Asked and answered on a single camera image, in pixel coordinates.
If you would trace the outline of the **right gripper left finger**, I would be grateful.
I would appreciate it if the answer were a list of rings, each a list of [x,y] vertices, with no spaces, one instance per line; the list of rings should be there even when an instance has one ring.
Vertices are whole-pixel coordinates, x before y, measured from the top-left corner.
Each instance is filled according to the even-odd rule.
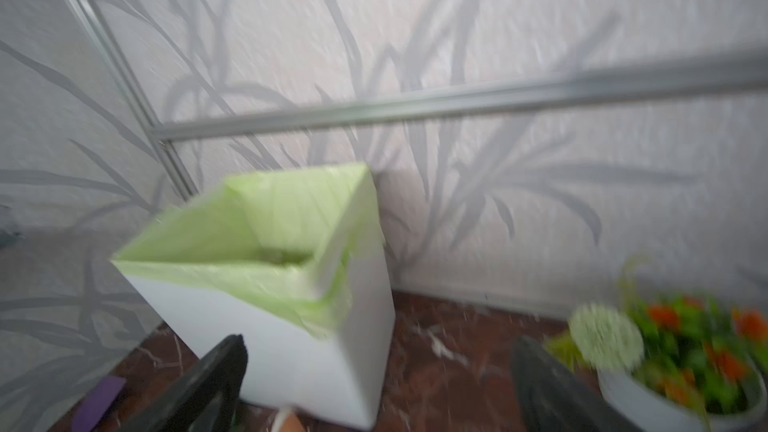
[[[241,335],[229,335],[160,397],[131,417],[122,431],[228,431],[248,365]]]

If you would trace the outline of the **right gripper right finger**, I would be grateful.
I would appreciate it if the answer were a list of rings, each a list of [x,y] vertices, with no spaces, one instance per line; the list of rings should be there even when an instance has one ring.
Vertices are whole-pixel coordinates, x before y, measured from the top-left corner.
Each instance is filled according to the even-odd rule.
[[[528,431],[638,429],[531,337],[515,341],[510,372]]]

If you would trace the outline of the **white bin with green liner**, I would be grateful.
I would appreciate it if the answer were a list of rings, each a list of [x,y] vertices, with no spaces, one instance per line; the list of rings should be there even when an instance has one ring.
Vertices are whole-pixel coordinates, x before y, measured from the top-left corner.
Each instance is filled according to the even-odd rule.
[[[231,175],[156,216],[113,265],[198,356],[245,342],[247,403],[375,426],[395,323],[363,163]]]

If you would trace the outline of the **purple spatula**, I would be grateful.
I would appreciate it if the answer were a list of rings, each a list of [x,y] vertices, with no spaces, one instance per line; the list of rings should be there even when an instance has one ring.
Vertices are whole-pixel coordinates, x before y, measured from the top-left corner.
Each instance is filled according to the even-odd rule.
[[[91,432],[105,417],[127,380],[107,375],[83,398],[71,419],[71,432]]]

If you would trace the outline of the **white pot with flowers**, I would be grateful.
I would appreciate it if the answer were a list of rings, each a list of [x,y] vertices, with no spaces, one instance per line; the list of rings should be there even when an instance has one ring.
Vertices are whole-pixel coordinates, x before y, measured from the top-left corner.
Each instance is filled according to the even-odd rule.
[[[767,318],[700,295],[642,298],[631,256],[620,305],[577,307],[544,348],[596,373],[604,399],[643,431],[745,431],[767,413]]]

